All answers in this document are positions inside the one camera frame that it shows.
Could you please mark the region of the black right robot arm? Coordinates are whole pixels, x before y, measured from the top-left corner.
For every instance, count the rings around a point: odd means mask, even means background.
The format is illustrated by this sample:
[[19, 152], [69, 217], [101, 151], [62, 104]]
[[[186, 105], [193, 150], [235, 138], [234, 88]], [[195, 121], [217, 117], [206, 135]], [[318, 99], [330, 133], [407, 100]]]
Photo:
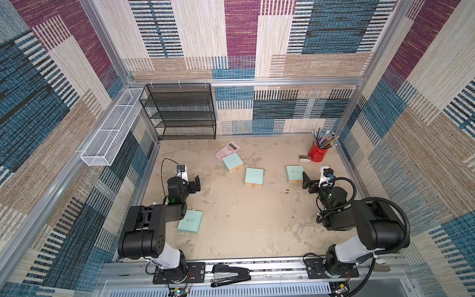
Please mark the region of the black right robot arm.
[[411, 226], [408, 216], [396, 203], [379, 197], [356, 199], [356, 193], [336, 185], [339, 181], [355, 183], [346, 177], [336, 177], [331, 168], [325, 167], [320, 179], [312, 180], [302, 174], [303, 189], [316, 194], [319, 214], [316, 222], [328, 231], [349, 231], [357, 234], [345, 242], [331, 245], [319, 266], [317, 273], [325, 272], [330, 278], [351, 275], [356, 264], [371, 257], [391, 254], [410, 244]]

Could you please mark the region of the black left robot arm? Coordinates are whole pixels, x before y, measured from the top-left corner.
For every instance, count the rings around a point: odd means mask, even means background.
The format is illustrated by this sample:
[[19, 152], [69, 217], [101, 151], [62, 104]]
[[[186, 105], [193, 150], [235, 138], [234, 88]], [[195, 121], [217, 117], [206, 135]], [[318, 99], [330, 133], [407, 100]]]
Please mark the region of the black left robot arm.
[[200, 179], [196, 176], [187, 182], [181, 177], [168, 180], [169, 203], [150, 206], [133, 206], [128, 210], [126, 221], [118, 242], [120, 258], [138, 260], [144, 258], [155, 271], [145, 272], [153, 277], [156, 285], [202, 283], [205, 276], [205, 263], [188, 263], [182, 250], [166, 243], [166, 224], [185, 218], [189, 194], [201, 190]]

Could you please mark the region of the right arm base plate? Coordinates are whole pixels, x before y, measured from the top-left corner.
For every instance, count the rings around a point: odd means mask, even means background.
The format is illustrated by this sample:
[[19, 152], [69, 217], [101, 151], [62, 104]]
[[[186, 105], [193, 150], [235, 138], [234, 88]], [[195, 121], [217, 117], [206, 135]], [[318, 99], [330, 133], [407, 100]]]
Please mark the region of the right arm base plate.
[[355, 264], [335, 262], [327, 264], [320, 257], [304, 257], [303, 263], [309, 279], [357, 278], [360, 276]]

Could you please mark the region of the mint drawer jewelry box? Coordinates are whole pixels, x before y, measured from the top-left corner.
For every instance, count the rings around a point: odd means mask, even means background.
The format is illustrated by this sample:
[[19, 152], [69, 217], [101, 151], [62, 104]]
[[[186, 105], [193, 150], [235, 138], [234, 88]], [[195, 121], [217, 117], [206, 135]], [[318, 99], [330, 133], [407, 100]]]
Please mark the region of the mint drawer jewelry box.
[[178, 231], [188, 233], [198, 233], [203, 219], [203, 212], [199, 210], [188, 210], [185, 217], [179, 221]]

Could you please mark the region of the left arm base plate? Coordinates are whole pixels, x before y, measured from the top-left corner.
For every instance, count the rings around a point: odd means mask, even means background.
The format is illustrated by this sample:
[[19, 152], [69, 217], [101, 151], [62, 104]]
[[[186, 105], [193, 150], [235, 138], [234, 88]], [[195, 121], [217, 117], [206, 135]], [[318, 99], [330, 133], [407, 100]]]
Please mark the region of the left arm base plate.
[[204, 283], [205, 262], [188, 262], [175, 269], [155, 268], [152, 283], [154, 285]]

